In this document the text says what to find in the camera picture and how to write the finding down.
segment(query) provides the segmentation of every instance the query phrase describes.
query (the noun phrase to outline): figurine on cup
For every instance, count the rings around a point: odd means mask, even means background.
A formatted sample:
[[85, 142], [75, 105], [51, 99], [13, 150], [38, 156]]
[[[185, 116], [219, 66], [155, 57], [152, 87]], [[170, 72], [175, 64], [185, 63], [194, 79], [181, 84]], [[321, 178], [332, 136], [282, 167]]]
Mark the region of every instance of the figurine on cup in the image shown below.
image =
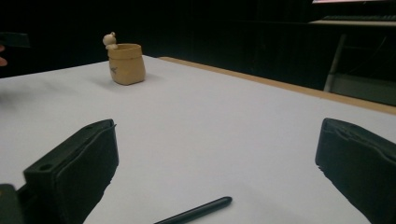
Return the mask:
[[111, 32], [109, 35], [105, 35], [103, 37], [103, 43], [106, 45], [106, 49], [117, 49], [119, 46], [117, 45], [116, 33]]

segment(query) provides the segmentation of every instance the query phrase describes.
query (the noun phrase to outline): white table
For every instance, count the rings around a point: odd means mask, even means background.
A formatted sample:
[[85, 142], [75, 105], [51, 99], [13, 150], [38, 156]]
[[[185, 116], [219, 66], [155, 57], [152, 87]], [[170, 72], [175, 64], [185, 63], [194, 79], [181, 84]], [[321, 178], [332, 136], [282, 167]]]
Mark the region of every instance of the white table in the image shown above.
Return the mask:
[[396, 116], [144, 57], [147, 79], [107, 62], [0, 79], [0, 180], [83, 126], [114, 119], [120, 166], [85, 223], [153, 223], [232, 196], [192, 223], [368, 223], [315, 165], [321, 122], [396, 142]]

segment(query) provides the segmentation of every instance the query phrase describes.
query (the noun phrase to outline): stylus pen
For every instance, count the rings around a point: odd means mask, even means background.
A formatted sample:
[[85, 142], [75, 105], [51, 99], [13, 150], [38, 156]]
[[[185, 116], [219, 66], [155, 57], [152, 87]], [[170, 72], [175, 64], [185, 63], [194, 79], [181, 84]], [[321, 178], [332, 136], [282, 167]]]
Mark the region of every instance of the stylus pen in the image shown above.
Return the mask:
[[156, 222], [154, 224], [181, 224], [181, 223], [193, 221], [198, 217], [203, 217], [209, 213], [219, 210], [220, 208], [228, 206], [232, 200], [233, 200], [232, 197], [223, 197], [211, 203], [206, 203], [199, 207], [193, 208], [187, 212], [181, 213], [174, 217], [169, 217], [165, 220]]

